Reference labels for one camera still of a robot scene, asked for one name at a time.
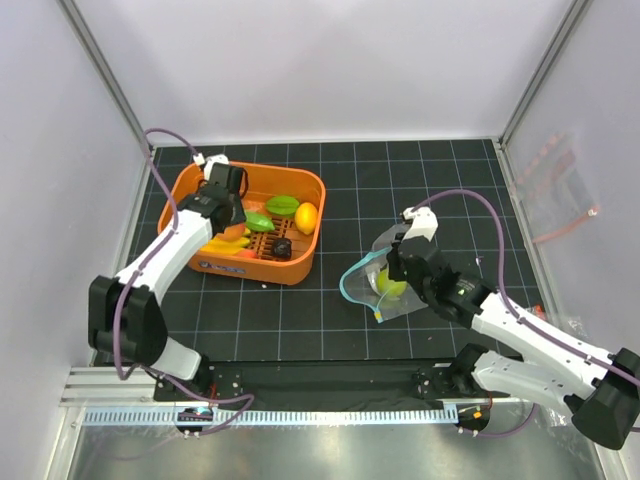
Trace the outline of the green pear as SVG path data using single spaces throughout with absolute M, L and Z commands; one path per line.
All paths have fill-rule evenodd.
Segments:
M 406 281 L 396 281 L 389 277 L 387 269 L 381 270 L 376 277 L 376 288 L 382 299 L 399 300 L 407 289 Z

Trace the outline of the yellow banana bunch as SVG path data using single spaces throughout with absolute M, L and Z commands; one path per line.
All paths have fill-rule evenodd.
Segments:
M 251 240 L 249 237 L 240 237 L 234 241 L 224 241 L 219 238 L 213 238 L 206 245 L 202 246 L 200 250 L 206 254 L 233 256 L 249 247 L 250 244 Z

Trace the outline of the clear zip top bag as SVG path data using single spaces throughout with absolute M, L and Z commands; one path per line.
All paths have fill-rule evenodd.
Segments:
M 371 250 L 348 268 L 339 281 L 343 298 L 369 309 L 377 323 L 427 307 L 406 281 L 389 278 L 387 254 L 396 236 L 403 236 L 408 229 L 407 224 L 396 224 L 379 235 Z

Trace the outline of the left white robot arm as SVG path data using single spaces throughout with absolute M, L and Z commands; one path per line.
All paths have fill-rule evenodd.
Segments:
M 96 277 L 88 293 L 88 343 L 93 349 L 177 380 L 190 400 L 208 395 L 208 358 L 170 337 L 162 300 L 178 274 L 216 235 L 245 221 L 241 195 L 246 170 L 222 154 L 194 157 L 204 175 L 197 190 L 169 200 L 170 223 L 144 252 L 115 276 Z

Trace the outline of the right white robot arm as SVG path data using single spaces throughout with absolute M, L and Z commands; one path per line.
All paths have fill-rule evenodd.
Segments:
M 482 389 L 527 399 L 569 416 L 580 433 L 610 450 L 638 430 L 638 354 L 611 353 L 554 327 L 485 280 L 453 270 L 424 237 L 396 237 L 387 260 L 390 278 L 407 282 L 440 318 L 520 354 L 514 361 L 482 346 L 464 348 L 450 372 L 457 393 Z

